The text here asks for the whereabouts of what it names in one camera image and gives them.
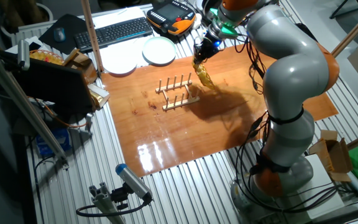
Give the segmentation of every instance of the keyboard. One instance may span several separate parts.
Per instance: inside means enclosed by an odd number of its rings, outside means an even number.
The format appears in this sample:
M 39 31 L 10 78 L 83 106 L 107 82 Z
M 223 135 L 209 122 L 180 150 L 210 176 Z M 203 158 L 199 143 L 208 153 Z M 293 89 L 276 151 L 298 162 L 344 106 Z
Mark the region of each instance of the keyboard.
M 111 44 L 125 40 L 143 37 L 152 33 L 153 30 L 144 17 L 96 29 L 99 48 L 107 47 Z M 85 53 L 92 51 L 91 40 L 88 32 L 75 34 L 74 38 L 80 52 Z

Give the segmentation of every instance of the computer mouse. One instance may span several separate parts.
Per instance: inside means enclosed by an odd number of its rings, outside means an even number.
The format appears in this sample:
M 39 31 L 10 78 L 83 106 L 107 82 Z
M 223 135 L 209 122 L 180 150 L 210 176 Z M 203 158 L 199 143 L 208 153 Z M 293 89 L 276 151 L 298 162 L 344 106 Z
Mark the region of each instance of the computer mouse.
M 53 31 L 53 38 L 55 39 L 56 42 L 63 42 L 66 40 L 66 35 L 65 35 L 65 29 L 64 28 L 56 28 Z

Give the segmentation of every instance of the black monitor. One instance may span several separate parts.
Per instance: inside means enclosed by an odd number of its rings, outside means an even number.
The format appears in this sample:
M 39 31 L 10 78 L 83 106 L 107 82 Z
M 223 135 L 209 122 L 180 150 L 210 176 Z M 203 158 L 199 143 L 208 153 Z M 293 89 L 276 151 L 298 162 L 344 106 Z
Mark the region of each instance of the black monitor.
M 0 52 L 0 55 L 17 61 L 16 54 Z M 91 113 L 96 109 L 79 70 L 30 58 L 28 71 L 12 74 L 27 96 L 54 102 L 57 113 Z

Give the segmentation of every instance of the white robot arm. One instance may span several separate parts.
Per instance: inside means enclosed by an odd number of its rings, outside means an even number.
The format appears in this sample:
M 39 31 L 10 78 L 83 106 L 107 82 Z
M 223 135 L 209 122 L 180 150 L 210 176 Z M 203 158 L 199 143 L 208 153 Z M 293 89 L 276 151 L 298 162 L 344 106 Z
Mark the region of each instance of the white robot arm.
M 215 18 L 207 38 L 195 45 L 194 63 L 218 53 L 215 42 L 235 39 L 233 28 L 256 9 L 247 24 L 248 38 L 257 50 L 277 61 L 263 76 L 270 127 L 258 164 L 251 170 L 250 185 L 262 198 L 280 197 L 313 177 L 310 163 L 301 155 L 312 142 L 314 121 L 302 104 L 335 84 L 339 66 L 324 47 L 290 22 L 279 6 L 264 0 L 223 0 L 218 10 L 212 10 Z M 238 206 L 240 194 L 232 190 Z

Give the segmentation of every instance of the wooden board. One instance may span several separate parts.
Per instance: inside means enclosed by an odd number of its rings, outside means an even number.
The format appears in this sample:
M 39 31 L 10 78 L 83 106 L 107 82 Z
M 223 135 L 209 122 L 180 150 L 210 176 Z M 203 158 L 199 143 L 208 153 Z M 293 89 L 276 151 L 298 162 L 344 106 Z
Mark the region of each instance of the wooden board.
M 262 55 L 269 67 L 275 60 Z M 139 176 L 158 172 L 243 143 L 250 125 L 266 110 L 264 98 L 252 87 L 246 52 L 227 48 L 207 61 L 206 68 L 220 92 L 200 85 L 191 66 L 191 57 L 175 60 L 166 67 L 147 66 L 124 78 L 103 74 L 110 92 L 109 106 L 126 164 Z M 166 103 L 157 94 L 159 80 L 193 72 L 190 91 L 200 88 L 200 101 L 163 111 Z M 262 83 L 256 75 L 255 80 Z M 174 99 L 186 92 L 170 90 Z M 326 94 L 307 100 L 305 108 L 314 120 L 337 114 Z

